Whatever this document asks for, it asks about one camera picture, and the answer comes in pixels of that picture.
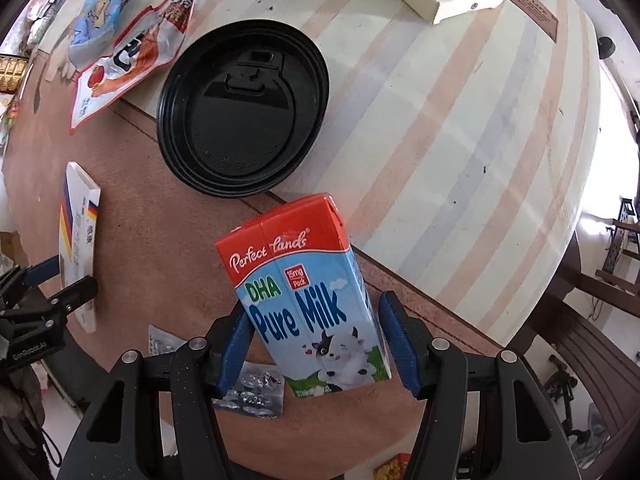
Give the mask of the white medicine box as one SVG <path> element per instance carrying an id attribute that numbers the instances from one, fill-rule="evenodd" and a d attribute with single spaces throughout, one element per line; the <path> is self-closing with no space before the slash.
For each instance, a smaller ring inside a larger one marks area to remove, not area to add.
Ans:
<path id="1" fill-rule="evenodd" d="M 93 274 L 100 198 L 96 181 L 78 162 L 68 162 L 58 213 L 58 263 L 64 287 Z"/>

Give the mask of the silver blister pack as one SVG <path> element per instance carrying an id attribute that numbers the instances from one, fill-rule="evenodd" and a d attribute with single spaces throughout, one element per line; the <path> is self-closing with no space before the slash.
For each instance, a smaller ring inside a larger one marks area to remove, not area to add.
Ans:
<path id="1" fill-rule="evenodd" d="M 150 324 L 148 326 L 148 344 L 150 356 L 162 356 L 177 351 L 186 341 L 174 334 L 165 332 Z"/>
<path id="2" fill-rule="evenodd" d="M 216 410 L 263 419 L 283 414 L 285 381 L 272 364 L 245 361 L 239 378 L 221 399 L 214 399 Z"/>

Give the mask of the blue red milk carton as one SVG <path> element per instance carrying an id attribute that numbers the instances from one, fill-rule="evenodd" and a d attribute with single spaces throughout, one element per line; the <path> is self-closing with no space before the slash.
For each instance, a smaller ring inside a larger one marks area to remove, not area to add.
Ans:
<path id="1" fill-rule="evenodd" d="M 216 241 L 256 334 L 299 398 L 386 382 L 386 341 L 328 194 L 277 206 Z"/>

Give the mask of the black plastic cup lid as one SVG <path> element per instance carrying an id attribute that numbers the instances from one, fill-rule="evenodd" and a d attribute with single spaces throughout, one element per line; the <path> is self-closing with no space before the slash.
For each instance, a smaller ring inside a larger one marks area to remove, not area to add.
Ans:
<path id="1" fill-rule="evenodd" d="M 158 146 L 195 191 L 267 192 L 309 153 L 329 93 L 326 60 L 300 29 L 266 18 L 225 24 L 171 67 L 157 103 Z"/>

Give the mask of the red yellow small packet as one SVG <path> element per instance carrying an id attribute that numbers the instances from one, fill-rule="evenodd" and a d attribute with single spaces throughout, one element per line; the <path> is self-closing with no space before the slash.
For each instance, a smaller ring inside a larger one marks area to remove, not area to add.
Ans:
<path id="1" fill-rule="evenodd" d="M 404 480 L 409 465 L 410 454 L 398 453 L 373 469 L 374 480 Z"/>

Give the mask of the dark wooden chair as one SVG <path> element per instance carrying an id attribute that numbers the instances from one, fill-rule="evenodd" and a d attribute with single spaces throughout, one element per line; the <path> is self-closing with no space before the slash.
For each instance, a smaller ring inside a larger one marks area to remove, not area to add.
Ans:
<path id="1" fill-rule="evenodd" d="M 604 333 L 569 306 L 571 290 L 585 290 L 576 236 L 551 282 L 508 348 L 524 354 L 539 336 L 550 344 L 577 375 L 591 396 L 610 438 L 584 479 L 637 479 L 639 477 L 639 367 Z"/>

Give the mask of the gold foil item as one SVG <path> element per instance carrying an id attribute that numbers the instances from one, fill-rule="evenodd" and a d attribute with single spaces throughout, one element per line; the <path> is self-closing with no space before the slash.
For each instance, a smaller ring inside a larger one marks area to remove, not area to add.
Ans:
<path id="1" fill-rule="evenodd" d="M 27 58 L 9 54 L 0 55 L 0 92 L 17 92 L 21 87 L 27 69 Z"/>

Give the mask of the light blue crumpled wrapper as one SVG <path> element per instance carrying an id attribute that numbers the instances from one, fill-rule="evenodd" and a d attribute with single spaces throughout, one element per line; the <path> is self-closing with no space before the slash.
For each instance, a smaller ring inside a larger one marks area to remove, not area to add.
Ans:
<path id="1" fill-rule="evenodd" d="M 91 65 L 113 42 L 122 9 L 130 0 L 86 0 L 74 21 L 68 60 L 78 72 Z"/>

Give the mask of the red white snack wrapper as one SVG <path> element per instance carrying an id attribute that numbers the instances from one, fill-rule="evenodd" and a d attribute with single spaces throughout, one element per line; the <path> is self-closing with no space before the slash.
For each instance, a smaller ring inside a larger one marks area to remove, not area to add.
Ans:
<path id="1" fill-rule="evenodd" d="M 154 70 L 173 61 L 186 38 L 194 8 L 195 0 L 164 0 L 141 11 L 106 55 L 79 74 L 70 128 L 75 131 Z"/>

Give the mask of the brown paper label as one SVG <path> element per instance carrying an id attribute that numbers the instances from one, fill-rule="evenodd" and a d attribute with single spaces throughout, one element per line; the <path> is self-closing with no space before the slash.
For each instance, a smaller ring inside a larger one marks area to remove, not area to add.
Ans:
<path id="1" fill-rule="evenodd" d="M 509 1 L 525 13 L 552 41 L 556 41 L 559 21 L 540 0 Z"/>

